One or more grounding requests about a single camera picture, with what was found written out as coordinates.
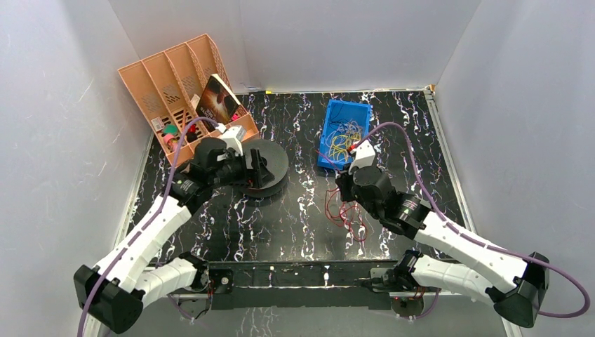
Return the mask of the grey perforated cable spool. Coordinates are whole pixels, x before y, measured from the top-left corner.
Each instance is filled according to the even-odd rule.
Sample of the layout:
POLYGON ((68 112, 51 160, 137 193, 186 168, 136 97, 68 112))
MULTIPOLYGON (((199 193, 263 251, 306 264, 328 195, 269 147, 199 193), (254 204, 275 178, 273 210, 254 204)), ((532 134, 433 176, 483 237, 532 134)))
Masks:
POLYGON ((265 164, 268 170, 274 174, 274 180, 267 184, 266 188, 261 190, 252 190, 248 184, 240 187, 240 191, 253 198, 273 197, 278 194, 286 185, 288 178, 288 155, 283 147, 266 139, 249 140, 243 144, 243 153, 250 148, 260 149, 261 155, 265 158, 265 164))

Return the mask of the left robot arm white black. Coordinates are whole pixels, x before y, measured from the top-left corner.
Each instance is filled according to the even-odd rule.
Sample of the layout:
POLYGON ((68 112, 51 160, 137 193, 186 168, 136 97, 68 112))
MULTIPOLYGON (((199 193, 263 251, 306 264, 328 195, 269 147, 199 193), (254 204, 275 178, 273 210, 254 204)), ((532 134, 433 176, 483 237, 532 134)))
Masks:
POLYGON ((213 292, 208 262, 190 252, 152 271, 147 266, 216 189, 236 186, 248 197, 270 197, 285 185, 288 163, 286 151, 270 140, 203 139, 193 157, 173 169, 162 193, 133 231, 93 267, 82 265, 75 272, 83 315, 114 333, 123 333, 148 305, 177 290, 213 292))

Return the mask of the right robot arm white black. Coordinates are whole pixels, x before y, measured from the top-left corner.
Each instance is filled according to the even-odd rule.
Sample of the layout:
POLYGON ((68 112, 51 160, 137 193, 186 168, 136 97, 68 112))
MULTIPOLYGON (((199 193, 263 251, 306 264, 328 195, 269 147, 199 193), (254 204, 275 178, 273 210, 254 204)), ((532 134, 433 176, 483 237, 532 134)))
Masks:
POLYGON ((534 327, 549 288, 546 256, 538 252, 514 256, 449 219, 441 219, 427 202, 396 191, 376 166, 343 170, 335 183, 342 201, 357 202, 390 232, 434 247, 457 261, 442 263, 408 251, 390 273, 401 289, 425 286, 452 291, 492 305, 513 324, 534 327))

